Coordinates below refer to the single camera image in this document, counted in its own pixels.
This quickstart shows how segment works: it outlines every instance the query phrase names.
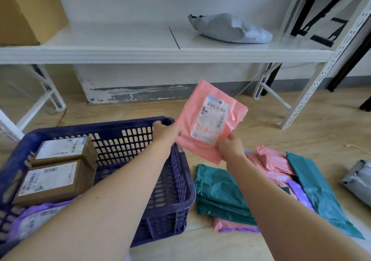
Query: person's left hand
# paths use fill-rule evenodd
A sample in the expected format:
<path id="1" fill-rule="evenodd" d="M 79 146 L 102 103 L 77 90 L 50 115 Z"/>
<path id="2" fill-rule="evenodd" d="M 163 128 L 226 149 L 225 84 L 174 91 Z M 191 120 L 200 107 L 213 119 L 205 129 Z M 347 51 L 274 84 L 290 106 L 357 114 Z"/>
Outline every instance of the person's left hand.
<path id="1" fill-rule="evenodd" d="M 153 123 L 153 142 L 160 142 L 161 145 L 171 147 L 181 131 L 182 127 L 180 125 L 171 124 L 166 126 L 161 121 L 155 121 Z"/>

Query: gray baseboard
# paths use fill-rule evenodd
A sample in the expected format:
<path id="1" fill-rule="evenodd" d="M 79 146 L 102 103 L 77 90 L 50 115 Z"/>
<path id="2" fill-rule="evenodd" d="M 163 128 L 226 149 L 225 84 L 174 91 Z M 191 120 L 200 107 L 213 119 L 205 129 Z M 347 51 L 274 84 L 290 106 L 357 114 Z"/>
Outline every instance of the gray baseboard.
<path id="1" fill-rule="evenodd" d="M 326 86 L 332 78 L 325 78 L 319 85 L 318 89 L 326 89 Z M 279 79 L 275 80 L 271 86 L 276 92 L 301 91 L 308 83 L 309 79 Z M 250 81 L 241 82 L 219 82 L 212 83 L 228 95 L 238 94 Z M 251 95 L 254 91 L 257 81 L 254 81 L 243 94 Z M 157 85 L 157 86 L 136 86 L 136 87 L 115 87 L 115 88 L 98 88 L 92 89 L 91 95 L 97 98 L 90 98 L 91 104 L 107 104 L 115 102 L 127 101 L 149 101 L 158 99 L 179 99 L 188 98 L 197 84 L 181 84 L 181 85 Z M 371 86 L 371 76 L 349 76 L 346 77 L 338 88 L 354 88 Z M 100 91 L 104 91 L 104 95 L 109 93 L 110 98 L 100 98 Z"/>

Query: gray package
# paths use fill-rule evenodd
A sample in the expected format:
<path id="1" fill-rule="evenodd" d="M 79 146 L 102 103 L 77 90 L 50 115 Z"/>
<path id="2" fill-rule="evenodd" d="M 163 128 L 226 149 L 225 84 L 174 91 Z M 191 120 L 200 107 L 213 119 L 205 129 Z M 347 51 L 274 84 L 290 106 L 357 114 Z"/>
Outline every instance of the gray package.
<path id="1" fill-rule="evenodd" d="M 188 20 L 201 34 L 225 42 L 261 44 L 272 40 L 269 31 L 253 24 L 245 24 L 229 13 L 199 17 L 189 15 Z"/>
<path id="2" fill-rule="evenodd" d="M 358 160 L 342 179 L 343 185 L 371 206 L 371 161 Z"/>

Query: person's right arm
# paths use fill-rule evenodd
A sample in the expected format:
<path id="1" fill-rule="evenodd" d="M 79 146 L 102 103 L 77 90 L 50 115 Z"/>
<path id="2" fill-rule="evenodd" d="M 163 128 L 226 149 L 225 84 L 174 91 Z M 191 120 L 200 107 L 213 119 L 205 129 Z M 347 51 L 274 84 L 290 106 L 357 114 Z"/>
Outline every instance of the person's right arm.
<path id="1" fill-rule="evenodd" d="M 276 261 L 371 259 L 352 239 L 267 178 L 244 155 L 240 139 L 231 134 L 218 147 Z"/>

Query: shelf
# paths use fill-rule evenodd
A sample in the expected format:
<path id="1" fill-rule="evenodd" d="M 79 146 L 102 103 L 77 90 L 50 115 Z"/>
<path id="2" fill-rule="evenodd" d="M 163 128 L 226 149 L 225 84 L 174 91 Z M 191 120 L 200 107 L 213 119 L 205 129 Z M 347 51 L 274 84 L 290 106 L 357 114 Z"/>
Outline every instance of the shelf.
<path id="1" fill-rule="evenodd" d="M 311 40 L 269 44 L 212 40 L 184 25 L 75 23 L 40 46 L 0 48 L 0 64 L 326 62 L 332 51 Z"/>

